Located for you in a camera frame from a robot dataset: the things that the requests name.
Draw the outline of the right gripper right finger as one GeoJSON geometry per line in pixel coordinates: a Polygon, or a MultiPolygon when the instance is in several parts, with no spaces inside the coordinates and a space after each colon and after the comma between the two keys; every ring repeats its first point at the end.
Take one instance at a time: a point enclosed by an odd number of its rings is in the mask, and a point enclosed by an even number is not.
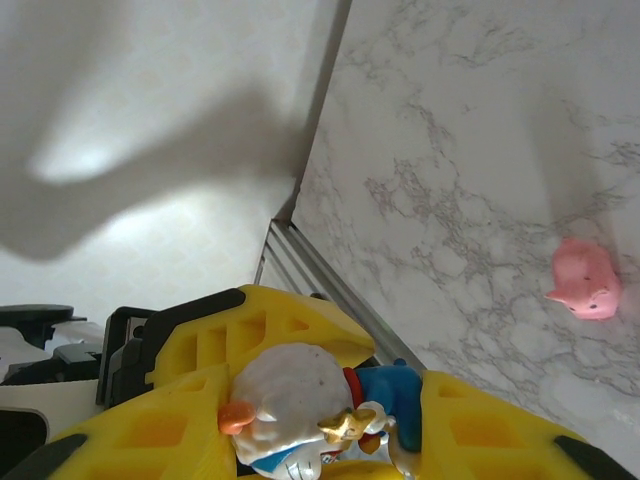
{"type": "Polygon", "coordinates": [[[633,479],[562,425],[447,373],[423,373],[421,479],[633,479]]]}

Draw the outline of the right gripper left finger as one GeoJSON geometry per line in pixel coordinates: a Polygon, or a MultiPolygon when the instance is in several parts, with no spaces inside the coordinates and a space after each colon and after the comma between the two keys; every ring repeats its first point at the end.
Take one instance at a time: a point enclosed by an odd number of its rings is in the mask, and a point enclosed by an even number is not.
{"type": "Polygon", "coordinates": [[[151,314],[102,413],[11,479],[317,479],[318,423],[353,404],[371,336],[329,301],[247,285],[151,314]]]}

